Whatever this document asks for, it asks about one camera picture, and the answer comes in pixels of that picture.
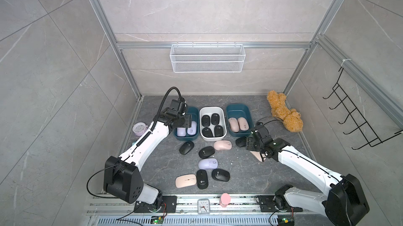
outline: wall hook rack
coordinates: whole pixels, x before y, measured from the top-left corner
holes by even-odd
[[[343,132],[343,133],[347,135],[347,134],[350,134],[350,133],[352,133],[352,132],[354,132],[355,130],[358,129],[358,130],[360,130],[361,134],[364,136],[365,140],[367,141],[366,144],[360,146],[359,148],[353,148],[353,147],[352,147],[352,149],[353,149],[353,150],[358,150],[358,149],[361,149],[361,148],[365,147],[366,145],[370,145],[370,147],[375,147],[375,146],[377,146],[377,145],[379,145],[379,144],[381,144],[381,143],[384,143],[385,141],[387,141],[387,140],[389,140],[389,139],[391,139],[391,138],[394,138],[394,137],[396,137],[396,136],[402,134],[403,130],[394,133],[393,136],[391,136],[390,138],[387,138],[387,139],[385,139],[385,140],[381,140],[381,139],[379,138],[378,134],[374,131],[374,129],[373,129],[373,128],[371,127],[371,125],[368,123],[368,121],[366,120],[366,118],[361,114],[360,110],[355,106],[355,103],[351,100],[351,98],[347,95],[347,93],[344,91],[344,89],[340,86],[339,80],[340,80],[340,77],[341,77],[341,73],[343,73],[343,70],[344,70],[344,69],[343,69],[342,67],[340,67],[339,71],[340,71],[340,70],[341,70],[341,72],[340,72],[340,74],[339,74],[339,78],[337,79],[336,84],[332,87],[332,90],[333,90],[332,93],[330,93],[330,95],[329,95],[328,97],[324,97],[323,99],[328,99],[328,98],[330,98],[330,96],[331,96],[333,93],[335,93],[336,96],[339,98],[340,102],[339,102],[338,105],[336,105],[334,108],[330,108],[330,107],[329,107],[329,109],[335,109],[335,108],[337,108],[340,104],[342,104],[342,105],[345,107],[345,109],[347,110],[348,114],[347,114],[346,119],[345,119],[342,123],[339,122],[339,124],[344,124],[344,123],[347,121],[347,118],[349,118],[349,116],[350,116],[350,117],[353,119],[355,125],[357,126],[354,130],[350,131],[349,133],[345,133],[345,132]],[[336,92],[336,89],[338,89],[338,88],[341,89],[341,90],[343,91],[343,93],[346,95],[343,99],[341,99],[340,96],[339,96],[339,95],[337,94],[337,92]],[[348,108],[346,107],[346,105],[344,104],[344,100],[345,100],[345,99],[349,99],[350,102],[353,104],[354,109],[353,109],[352,111],[349,111]],[[355,112],[355,111],[357,111],[357,112],[360,114],[360,116],[364,119],[364,123],[358,125],[357,121],[355,120],[355,118],[354,118],[353,115],[352,115],[352,113]],[[373,133],[375,134],[375,136],[376,136],[375,139],[369,141],[368,138],[365,136],[364,132],[361,130],[361,126],[363,126],[363,125],[365,125],[365,124],[367,124],[367,125],[371,128],[372,132],[373,132]],[[374,142],[375,140],[379,140],[379,142],[376,143],[375,145],[371,145],[370,143],[371,143],[371,142]]]

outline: wire basket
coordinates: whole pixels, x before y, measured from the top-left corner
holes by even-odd
[[[241,72],[242,44],[174,44],[169,54],[175,73]]]

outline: metal vent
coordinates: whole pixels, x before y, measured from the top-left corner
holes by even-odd
[[[212,226],[212,225],[234,225],[234,226],[258,226],[269,225],[269,215],[169,215],[164,220],[164,226]],[[124,219],[127,221],[116,221],[119,216],[100,216],[97,226],[117,225],[155,225],[151,223],[150,215],[130,215]],[[278,225],[278,216],[273,215],[270,222]]]

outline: teddy bear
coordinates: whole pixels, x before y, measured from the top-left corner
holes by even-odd
[[[288,109],[285,106],[286,98],[287,96],[284,93],[278,94],[275,91],[270,91],[267,94],[267,100],[272,108],[272,115],[273,117],[282,119],[284,127],[290,132],[301,132],[304,126],[301,115],[296,109]]]

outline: pink bottle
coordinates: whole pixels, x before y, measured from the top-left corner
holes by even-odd
[[[221,195],[220,198],[221,207],[225,208],[230,202],[231,202],[231,196],[229,196],[229,194],[224,193]]]

